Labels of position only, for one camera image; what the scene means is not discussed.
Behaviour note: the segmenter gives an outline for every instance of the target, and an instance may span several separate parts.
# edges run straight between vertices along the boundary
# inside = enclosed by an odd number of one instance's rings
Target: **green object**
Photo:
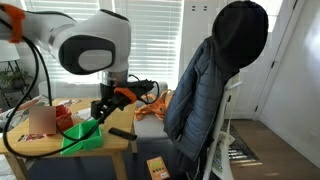
[[[65,131],[65,134],[72,138],[81,138],[85,134],[87,134],[92,127],[95,126],[97,121],[86,121],[83,123],[79,123],[72,128]],[[62,147],[66,147],[70,144],[72,144],[74,141],[69,140],[67,138],[63,138],[62,140]],[[97,130],[86,140],[82,140],[78,142],[77,144],[71,146],[70,148],[60,152],[61,155],[70,155],[73,154],[80,149],[84,149],[85,151],[89,151],[94,148],[101,147],[103,145],[103,139],[102,139],[102,132],[100,129],[100,126],[97,128]]]

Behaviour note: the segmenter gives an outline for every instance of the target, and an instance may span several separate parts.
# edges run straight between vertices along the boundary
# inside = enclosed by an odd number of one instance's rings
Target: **power cord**
[[[3,19],[0,18],[0,22],[2,24],[4,24],[5,26],[7,26],[9,29],[12,30],[12,27],[10,24],[8,24],[7,22],[5,22]],[[33,78],[32,80],[32,83],[31,85],[29,86],[27,92],[23,95],[23,97],[19,100],[18,104],[15,106],[15,108],[13,109],[12,113],[10,113],[10,116],[9,116],[9,119],[7,120],[6,124],[5,124],[5,127],[4,127],[4,132],[3,132],[3,142],[4,142],[4,145],[5,147],[8,149],[9,152],[11,152],[12,154],[16,155],[16,156],[19,156],[19,157],[23,157],[23,158],[43,158],[43,157],[46,157],[46,156],[51,156],[51,155],[54,155],[54,154],[57,154],[61,151],[64,151],[70,147],[72,147],[73,145],[79,143],[80,141],[82,140],[85,140],[87,138],[89,138],[99,127],[99,125],[101,123],[103,123],[103,121],[118,107],[117,105],[112,105],[111,107],[109,107],[108,109],[106,110],[103,110],[104,113],[102,115],[101,118],[99,118],[97,120],[97,123],[95,124],[94,127],[91,128],[91,130],[86,133],[83,137],[81,137],[80,139],[75,139],[75,138],[72,138],[72,137],[69,137],[67,136],[66,134],[64,134],[62,132],[62,130],[58,127],[58,125],[56,124],[56,127],[58,129],[58,131],[60,132],[60,134],[67,138],[67,139],[70,139],[70,140],[73,140],[74,142],[71,143],[70,145],[64,147],[64,148],[61,148],[61,149],[58,149],[58,150],[55,150],[55,151],[52,151],[52,152],[48,152],[48,153],[44,153],[44,154],[40,154],[40,155],[27,155],[27,154],[23,154],[23,153],[20,153],[20,152],[17,152],[15,151],[9,144],[9,141],[8,141],[8,130],[9,130],[9,125],[10,125],[10,122],[12,121],[13,119],[13,116],[15,115],[15,113],[17,112],[17,109],[22,105],[22,103],[26,100],[27,96],[30,94],[31,90],[33,89],[33,87],[35,86],[36,84],[36,81],[38,79],[38,76],[39,76],[39,59],[38,59],[38,56],[40,57],[40,60],[41,60],[41,63],[42,63],[42,66],[44,68],[44,71],[45,71],[45,75],[46,75],[46,80],[47,80],[47,88],[48,88],[48,99],[49,99],[49,105],[52,106],[52,94],[51,94],[51,84],[50,84],[50,78],[49,78],[49,73],[48,73],[48,70],[47,70],[47,67],[46,67],[46,64],[45,64],[45,61],[43,59],[43,56],[41,55],[39,49],[35,46],[35,44],[30,41],[28,38],[26,38],[25,36],[22,36],[22,39],[26,42],[26,44],[29,46],[33,56],[34,56],[34,60],[35,60],[35,68],[36,68],[36,72],[35,72],[35,77]],[[144,102],[145,104],[152,104],[154,103],[157,99],[158,99],[158,96],[159,96],[159,84],[156,82],[156,81],[153,81],[153,83],[156,83],[157,85],[157,90],[158,90],[158,93],[157,93],[157,97],[156,99],[153,101],[153,102],[146,102],[144,101],[143,99],[139,99],[141,100],[142,102]],[[123,97],[120,102],[123,102],[123,101],[126,101],[127,98],[126,97]]]
[[[0,19],[0,22],[2,24],[4,24],[5,26],[7,26],[9,29],[12,30],[12,27],[10,24],[8,24],[7,22],[5,22],[3,19]],[[35,68],[36,68],[36,72],[35,72],[35,77],[33,78],[32,80],[32,83],[31,85],[29,86],[27,92],[23,95],[23,97],[19,100],[18,104],[15,106],[15,108],[13,109],[12,113],[10,113],[10,116],[9,116],[9,119],[7,120],[5,126],[4,126],[4,132],[3,132],[3,142],[4,142],[4,145],[5,147],[8,149],[9,152],[11,152],[12,154],[16,155],[16,156],[20,156],[20,157],[23,157],[23,158],[43,158],[43,157],[46,157],[46,156],[50,156],[50,155],[54,155],[54,154],[57,154],[61,151],[64,151],[70,147],[72,147],[73,145],[77,144],[78,142],[82,141],[82,140],[85,140],[87,138],[89,138],[94,132],[95,130],[99,127],[100,125],[100,122],[102,122],[102,120],[104,120],[108,115],[107,114],[103,114],[103,116],[97,121],[97,123],[95,124],[95,126],[87,133],[85,134],[83,137],[81,137],[80,139],[77,139],[75,140],[73,143],[71,143],[70,145],[64,147],[64,148],[61,148],[61,149],[58,149],[56,151],[53,151],[53,152],[49,152],[49,153],[45,153],[45,154],[40,154],[40,155],[27,155],[27,154],[22,154],[22,153],[19,153],[17,151],[15,151],[9,144],[8,142],[8,130],[9,130],[9,125],[10,125],[10,122],[12,121],[13,119],[13,116],[15,115],[15,113],[17,112],[17,109],[21,106],[21,104],[26,100],[27,96],[30,94],[31,90],[33,89],[33,87],[35,86],[36,84],[36,81],[38,79],[38,75],[39,75],[39,60],[38,60],[38,56],[37,56],[37,53],[38,55],[40,56],[40,59],[42,60],[42,62],[44,62],[43,60],[43,57],[41,55],[41,53],[39,52],[38,48],[28,39],[26,38],[25,36],[22,36],[22,39],[26,42],[26,44],[29,46],[33,56],[34,56],[34,60],[35,60]],[[46,72],[46,78],[47,80],[49,79],[49,76],[48,76],[48,72]],[[50,87],[50,81],[48,81],[48,95],[49,95],[49,103],[50,103],[50,106],[52,106],[52,96],[51,96],[51,87]]]
[[[129,74],[129,77],[134,77],[134,78],[136,78],[138,81],[140,81],[140,79],[139,79],[137,76],[133,75],[133,74]],[[159,84],[158,84],[157,81],[152,81],[152,82],[157,85],[157,96],[156,96],[156,99],[155,99],[154,101],[149,102],[148,95],[147,95],[148,92],[146,91],[146,92],[145,92],[145,96],[146,96],[146,98],[147,98],[147,101],[145,101],[145,100],[142,99],[141,97],[138,97],[139,101],[142,101],[142,102],[145,103],[145,104],[153,104],[153,103],[155,103],[155,102],[158,100],[158,98],[159,98],[159,94],[160,94],[160,92],[159,92],[159,91],[160,91]]]

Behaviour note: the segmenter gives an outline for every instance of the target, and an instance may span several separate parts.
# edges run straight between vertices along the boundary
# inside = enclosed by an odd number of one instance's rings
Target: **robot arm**
[[[23,12],[22,34],[47,50],[72,74],[100,71],[101,83],[120,86],[127,82],[131,29],[127,18],[100,10],[90,19],[77,23],[58,12],[26,12],[0,3],[0,18],[12,23],[8,11]],[[11,30],[0,24],[0,39],[8,40]]]

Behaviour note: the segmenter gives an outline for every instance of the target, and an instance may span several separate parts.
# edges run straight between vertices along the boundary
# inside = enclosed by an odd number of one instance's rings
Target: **small cardboard box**
[[[157,157],[147,161],[152,180],[162,180],[170,178],[168,169],[162,157]]]

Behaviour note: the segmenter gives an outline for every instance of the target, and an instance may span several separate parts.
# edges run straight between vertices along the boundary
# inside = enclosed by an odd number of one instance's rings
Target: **window blind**
[[[140,79],[178,82],[183,0],[114,0],[132,29],[129,73]]]
[[[99,0],[25,0],[24,2],[28,11],[59,11],[71,16],[79,23],[88,19],[100,9]],[[99,82],[96,73],[85,76],[71,74],[60,66],[51,54],[45,50],[40,50],[51,80],[81,83]]]

